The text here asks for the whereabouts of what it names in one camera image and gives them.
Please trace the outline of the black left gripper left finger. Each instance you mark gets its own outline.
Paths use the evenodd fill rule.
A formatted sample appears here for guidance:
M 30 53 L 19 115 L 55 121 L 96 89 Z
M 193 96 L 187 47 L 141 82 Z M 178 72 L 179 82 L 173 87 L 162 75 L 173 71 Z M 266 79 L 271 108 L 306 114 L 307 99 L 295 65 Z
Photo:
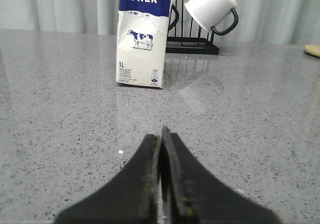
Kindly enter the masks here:
M 128 163 L 99 190 L 60 212 L 56 224 L 156 224 L 160 137 L 144 136 Z

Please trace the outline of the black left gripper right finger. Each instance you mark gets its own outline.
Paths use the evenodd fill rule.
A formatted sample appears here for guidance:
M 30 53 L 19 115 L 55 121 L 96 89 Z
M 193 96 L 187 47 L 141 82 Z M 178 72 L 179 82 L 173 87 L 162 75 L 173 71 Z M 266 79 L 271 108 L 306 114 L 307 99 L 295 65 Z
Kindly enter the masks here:
M 165 213 L 173 224 L 279 224 L 277 215 L 233 191 L 192 155 L 166 126 L 161 137 Z

